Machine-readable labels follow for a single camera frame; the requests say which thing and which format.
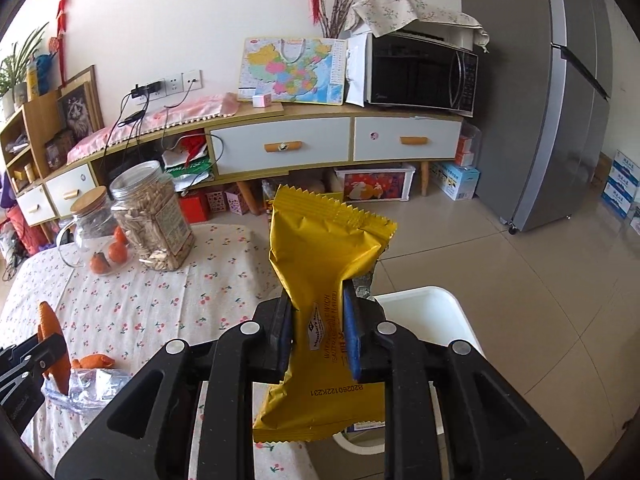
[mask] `white cube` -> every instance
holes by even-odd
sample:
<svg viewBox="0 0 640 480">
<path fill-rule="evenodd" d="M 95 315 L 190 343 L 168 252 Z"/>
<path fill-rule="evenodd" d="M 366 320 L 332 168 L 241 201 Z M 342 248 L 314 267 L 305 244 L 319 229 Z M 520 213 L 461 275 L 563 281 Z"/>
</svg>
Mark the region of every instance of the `white cube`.
<svg viewBox="0 0 640 480">
<path fill-rule="evenodd" d="M 254 95 L 254 108 L 266 108 L 271 106 L 271 94 Z"/>
</svg>

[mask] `bamboo lid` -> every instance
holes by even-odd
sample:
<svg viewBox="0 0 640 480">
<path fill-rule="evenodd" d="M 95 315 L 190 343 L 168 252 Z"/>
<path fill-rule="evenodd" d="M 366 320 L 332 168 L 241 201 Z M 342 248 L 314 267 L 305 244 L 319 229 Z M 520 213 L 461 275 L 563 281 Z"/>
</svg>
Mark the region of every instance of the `bamboo lid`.
<svg viewBox="0 0 640 480">
<path fill-rule="evenodd" d="M 94 187 L 78 198 L 71 205 L 71 214 L 82 216 L 83 214 L 95 209 L 97 205 L 107 195 L 107 188 L 104 186 Z"/>
</svg>

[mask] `green plant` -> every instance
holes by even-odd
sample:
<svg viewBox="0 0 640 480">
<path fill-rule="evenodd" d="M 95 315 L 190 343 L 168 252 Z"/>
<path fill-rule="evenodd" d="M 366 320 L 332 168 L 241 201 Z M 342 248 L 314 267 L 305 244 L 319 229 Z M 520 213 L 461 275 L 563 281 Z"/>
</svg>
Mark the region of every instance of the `green plant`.
<svg viewBox="0 0 640 480">
<path fill-rule="evenodd" d="M 36 52 L 46 26 L 47 23 L 31 31 L 19 51 L 18 44 L 12 44 L 11 54 L 0 61 L 0 96 L 18 83 L 23 82 L 27 77 L 27 67 L 31 61 L 31 56 Z"/>
</svg>

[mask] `cherry print tablecloth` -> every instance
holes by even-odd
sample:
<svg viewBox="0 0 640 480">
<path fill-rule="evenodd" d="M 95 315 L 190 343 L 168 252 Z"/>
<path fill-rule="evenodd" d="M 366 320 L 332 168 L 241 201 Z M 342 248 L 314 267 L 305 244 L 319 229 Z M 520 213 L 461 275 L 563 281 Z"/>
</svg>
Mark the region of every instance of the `cherry print tablecloth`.
<svg viewBox="0 0 640 480">
<path fill-rule="evenodd" d="M 30 258 L 2 310 L 0 346 L 33 335 L 37 306 L 47 301 L 60 320 L 71 358 L 100 352 L 116 359 L 117 368 L 135 373 L 169 339 L 180 337 L 190 344 L 217 339 L 250 319 L 262 300 L 280 294 L 267 240 L 242 226 L 199 224 L 193 231 L 195 246 L 175 272 L 157 272 L 135 262 L 117 274 L 95 276 L 87 269 L 67 267 L 57 249 Z M 67 260 L 77 260 L 75 246 L 63 250 Z M 254 385 L 254 413 L 265 391 L 265 385 Z M 22 439 L 53 474 L 60 457 L 89 423 L 89 418 L 47 400 Z M 254 457 L 258 480 L 318 480 L 302 444 L 255 444 Z M 192 477 L 196 460 L 193 446 Z"/>
</svg>

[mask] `wall outlet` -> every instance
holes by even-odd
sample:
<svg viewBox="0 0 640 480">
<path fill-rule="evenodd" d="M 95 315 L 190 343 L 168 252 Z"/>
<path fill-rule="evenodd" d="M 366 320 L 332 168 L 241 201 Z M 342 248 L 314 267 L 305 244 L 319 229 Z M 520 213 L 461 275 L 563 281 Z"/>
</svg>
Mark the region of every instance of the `wall outlet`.
<svg viewBox="0 0 640 480">
<path fill-rule="evenodd" d="M 164 78 L 166 95 L 179 94 L 184 92 L 182 84 L 182 74 L 173 74 Z"/>
<path fill-rule="evenodd" d="M 191 70 L 182 74 L 182 85 L 184 86 L 184 91 L 187 91 L 189 87 L 191 87 L 191 90 L 202 88 L 200 70 Z"/>
<path fill-rule="evenodd" d="M 166 83 L 164 79 L 158 79 L 157 81 L 160 82 L 160 89 L 157 92 L 149 94 L 149 101 L 154 101 L 155 99 L 166 97 Z M 140 97 L 133 98 L 131 101 L 134 104 L 143 105 L 144 103 L 146 103 L 146 96 L 141 95 Z"/>
</svg>

